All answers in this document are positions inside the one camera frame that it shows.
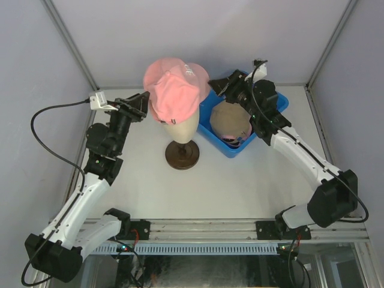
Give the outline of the pink baseball cap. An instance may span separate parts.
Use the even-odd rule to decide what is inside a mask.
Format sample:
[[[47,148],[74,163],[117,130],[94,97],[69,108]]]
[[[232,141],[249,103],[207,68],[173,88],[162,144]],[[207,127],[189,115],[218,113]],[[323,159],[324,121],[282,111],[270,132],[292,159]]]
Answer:
[[[143,77],[150,93],[149,110],[160,123],[176,125],[186,121],[210,92],[207,71],[179,58],[161,58],[152,63]]]

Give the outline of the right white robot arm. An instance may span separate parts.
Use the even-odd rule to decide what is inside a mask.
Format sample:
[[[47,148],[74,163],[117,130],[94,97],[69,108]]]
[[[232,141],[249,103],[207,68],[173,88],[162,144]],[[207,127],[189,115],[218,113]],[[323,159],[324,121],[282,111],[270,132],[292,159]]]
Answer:
[[[256,135],[294,164],[314,191],[308,203],[293,205],[275,216],[278,238],[290,239],[297,229],[311,224],[327,228],[358,207],[356,174],[329,163],[298,136],[277,109],[278,93],[272,81],[252,83],[243,72],[235,70],[208,84],[217,96],[239,104],[249,114]]]

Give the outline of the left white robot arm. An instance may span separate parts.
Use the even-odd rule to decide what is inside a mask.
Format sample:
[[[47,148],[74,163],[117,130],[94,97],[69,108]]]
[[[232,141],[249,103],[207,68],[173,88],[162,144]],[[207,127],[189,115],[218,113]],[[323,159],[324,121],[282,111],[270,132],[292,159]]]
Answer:
[[[75,164],[82,180],[57,216],[39,234],[25,241],[29,257],[27,266],[64,283],[80,271],[84,260],[110,238],[127,239],[131,234],[128,213],[111,208],[92,225],[81,228],[94,205],[106,194],[122,167],[120,158],[130,125],[141,122],[148,113],[150,93],[145,91],[129,98],[106,99],[103,91],[95,91],[83,101],[91,110],[110,116],[108,123],[94,123],[86,131],[88,160],[85,168]]]

